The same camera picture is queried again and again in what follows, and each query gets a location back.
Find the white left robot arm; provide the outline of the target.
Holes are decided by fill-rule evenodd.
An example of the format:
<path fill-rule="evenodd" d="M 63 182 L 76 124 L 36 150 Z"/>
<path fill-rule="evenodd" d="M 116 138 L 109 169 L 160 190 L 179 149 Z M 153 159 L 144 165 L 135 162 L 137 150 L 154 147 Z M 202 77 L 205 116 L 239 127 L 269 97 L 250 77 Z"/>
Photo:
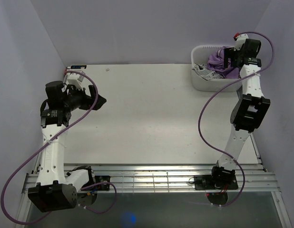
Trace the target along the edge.
<path fill-rule="evenodd" d="M 90 190 L 96 184 L 90 166 L 64 172 L 64 150 L 72 111 L 97 111 L 106 103 L 95 86 L 89 85 L 88 89 L 89 95 L 80 82 L 46 84 L 47 99 L 40 107 L 45 148 L 41 152 L 36 185 L 28 190 L 28 198 L 41 212 L 74 208 L 81 188 Z"/>

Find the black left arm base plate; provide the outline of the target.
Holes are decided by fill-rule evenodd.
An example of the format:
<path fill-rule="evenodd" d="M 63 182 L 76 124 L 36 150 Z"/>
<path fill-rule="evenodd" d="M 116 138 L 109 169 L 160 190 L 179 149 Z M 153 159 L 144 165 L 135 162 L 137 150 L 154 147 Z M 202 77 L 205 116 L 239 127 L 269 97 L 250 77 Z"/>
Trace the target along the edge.
<path fill-rule="evenodd" d="M 98 190 L 109 190 L 110 185 L 107 184 L 107 182 L 110 182 L 111 176 L 108 175 L 102 175 L 102 176 L 92 176 L 92 179 L 90 179 L 86 184 L 83 185 L 83 188 L 88 191 L 98 191 Z M 101 183 L 100 185 L 89 187 L 92 184 Z"/>

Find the purple trousers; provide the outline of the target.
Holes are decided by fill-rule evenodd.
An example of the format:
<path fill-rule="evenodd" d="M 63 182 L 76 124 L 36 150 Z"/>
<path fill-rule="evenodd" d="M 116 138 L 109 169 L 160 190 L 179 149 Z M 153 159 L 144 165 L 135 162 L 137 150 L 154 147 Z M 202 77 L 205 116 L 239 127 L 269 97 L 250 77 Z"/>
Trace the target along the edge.
<path fill-rule="evenodd" d="M 207 68 L 218 73 L 224 79 L 238 79 L 239 69 L 231 66 L 231 61 L 228 61 L 228 67 L 224 68 L 224 49 L 228 47 L 223 46 L 215 53 L 209 56 Z"/>

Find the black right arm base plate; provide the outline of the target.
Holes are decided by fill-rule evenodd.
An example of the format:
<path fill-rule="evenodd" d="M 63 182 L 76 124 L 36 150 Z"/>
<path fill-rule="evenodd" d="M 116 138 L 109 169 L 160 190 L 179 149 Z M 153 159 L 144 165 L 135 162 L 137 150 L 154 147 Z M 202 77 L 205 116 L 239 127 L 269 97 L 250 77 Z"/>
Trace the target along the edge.
<path fill-rule="evenodd" d="M 237 190 L 238 184 L 234 179 L 230 184 L 227 182 L 215 181 L 211 175 L 195 175 L 188 181 L 193 184 L 195 190 Z"/>

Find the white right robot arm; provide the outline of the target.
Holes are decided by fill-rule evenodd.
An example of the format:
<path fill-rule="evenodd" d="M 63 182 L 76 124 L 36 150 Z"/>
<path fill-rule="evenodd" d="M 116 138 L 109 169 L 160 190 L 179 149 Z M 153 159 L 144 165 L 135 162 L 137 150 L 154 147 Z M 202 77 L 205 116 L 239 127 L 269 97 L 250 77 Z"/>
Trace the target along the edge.
<path fill-rule="evenodd" d="M 264 97 L 260 83 L 261 60 L 257 55 L 261 41 L 236 39 L 234 48 L 224 49 L 224 66 L 237 67 L 242 79 L 243 94 L 232 110 L 231 133 L 224 150 L 212 168 L 209 181 L 216 189 L 227 189 L 236 184 L 236 162 L 246 140 L 259 128 L 270 106 L 270 99 Z"/>

